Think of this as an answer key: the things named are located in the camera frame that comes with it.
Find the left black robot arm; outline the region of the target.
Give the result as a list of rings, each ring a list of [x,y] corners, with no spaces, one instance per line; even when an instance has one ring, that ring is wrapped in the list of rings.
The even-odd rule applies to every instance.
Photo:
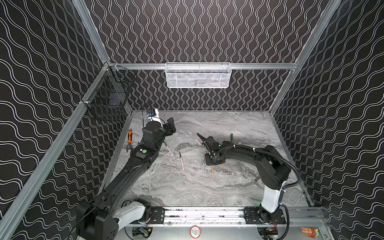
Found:
[[[131,152],[120,173],[93,200],[82,202],[77,207],[77,236],[86,240],[113,240],[121,229],[132,222],[146,224],[150,220],[149,204],[133,201],[122,207],[123,197],[156,160],[165,138],[175,132],[173,118],[146,124],[141,142]]]

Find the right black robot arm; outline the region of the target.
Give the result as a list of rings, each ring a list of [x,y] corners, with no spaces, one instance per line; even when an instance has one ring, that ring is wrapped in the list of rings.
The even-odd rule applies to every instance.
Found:
[[[255,166],[265,186],[261,210],[273,214],[279,208],[281,192],[292,168],[273,146],[253,148],[229,141],[219,143],[213,137],[203,140],[203,146],[208,150],[205,157],[209,166],[223,164],[227,159]]]

